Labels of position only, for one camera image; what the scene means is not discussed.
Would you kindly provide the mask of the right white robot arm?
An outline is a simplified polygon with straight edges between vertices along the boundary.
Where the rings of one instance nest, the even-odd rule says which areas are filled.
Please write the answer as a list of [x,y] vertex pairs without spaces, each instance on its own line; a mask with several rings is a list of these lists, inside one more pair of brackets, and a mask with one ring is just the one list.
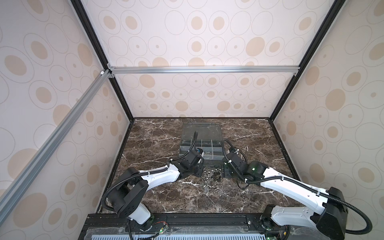
[[333,240],[345,238],[348,209],[341,204],[345,198],[339,189],[316,188],[258,161],[248,164],[236,152],[224,153],[223,163],[233,178],[247,185],[277,191],[303,204],[302,207],[267,205],[257,222],[263,230],[277,231],[284,226],[310,227]]

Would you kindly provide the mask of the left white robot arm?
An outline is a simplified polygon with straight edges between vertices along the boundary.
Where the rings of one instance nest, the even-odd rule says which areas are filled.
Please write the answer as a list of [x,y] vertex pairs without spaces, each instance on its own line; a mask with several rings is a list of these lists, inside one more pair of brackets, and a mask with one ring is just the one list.
[[142,226],[150,225],[153,215],[142,203],[146,192],[189,176],[200,177],[204,169],[203,156],[204,151],[197,148],[169,161],[161,168],[149,171],[128,168],[104,193],[103,208],[115,212],[119,218],[127,218]]

